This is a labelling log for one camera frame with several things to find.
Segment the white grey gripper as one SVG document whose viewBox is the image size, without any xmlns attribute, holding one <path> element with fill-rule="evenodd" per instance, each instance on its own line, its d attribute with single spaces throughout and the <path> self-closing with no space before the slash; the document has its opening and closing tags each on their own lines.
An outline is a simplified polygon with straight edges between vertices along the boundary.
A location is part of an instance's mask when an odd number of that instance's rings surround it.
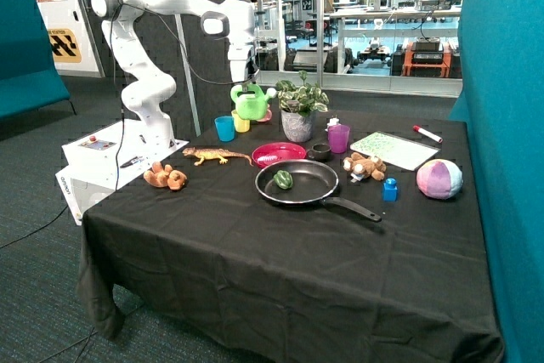
<svg viewBox="0 0 544 363">
<path fill-rule="evenodd" d="M 248 81 L 251 84 L 257 84 L 254 78 L 259 73 L 259 68 L 255 58 L 255 47 L 250 44 L 229 46 L 229 67 L 232 82 L 244 82 L 242 91 L 248 91 Z"/>
</svg>

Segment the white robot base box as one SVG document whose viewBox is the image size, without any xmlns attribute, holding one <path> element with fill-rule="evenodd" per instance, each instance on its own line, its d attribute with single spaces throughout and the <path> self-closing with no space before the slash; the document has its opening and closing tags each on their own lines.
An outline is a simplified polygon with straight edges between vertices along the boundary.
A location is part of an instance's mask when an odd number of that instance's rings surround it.
<svg viewBox="0 0 544 363">
<path fill-rule="evenodd" d="M 187 145 L 175 139 L 157 147 L 145 136 L 144 125 L 125 119 L 63 145 L 68 166 L 56 173 L 75 223 L 114 191 L 138 178 L 153 162 L 166 159 Z"/>
</svg>

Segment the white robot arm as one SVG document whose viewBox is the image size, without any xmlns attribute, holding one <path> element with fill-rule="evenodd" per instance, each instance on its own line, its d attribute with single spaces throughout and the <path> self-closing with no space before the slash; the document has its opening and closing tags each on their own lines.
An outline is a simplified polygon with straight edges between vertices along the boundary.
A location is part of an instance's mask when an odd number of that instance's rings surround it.
<svg viewBox="0 0 544 363">
<path fill-rule="evenodd" d="M 160 104 L 175 93 L 176 82 L 150 60 L 135 34 L 134 21 L 144 12 L 199 17 L 206 35 L 228 39 L 233 83 L 249 82 L 258 73 L 254 7 L 247 0 L 91 0 L 91 4 L 103 20 L 102 30 L 116 61 L 136 79 L 122 91 L 122 103 L 143 123 L 148 147 L 165 149 L 174 143 L 171 119 Z"/>
</svg>

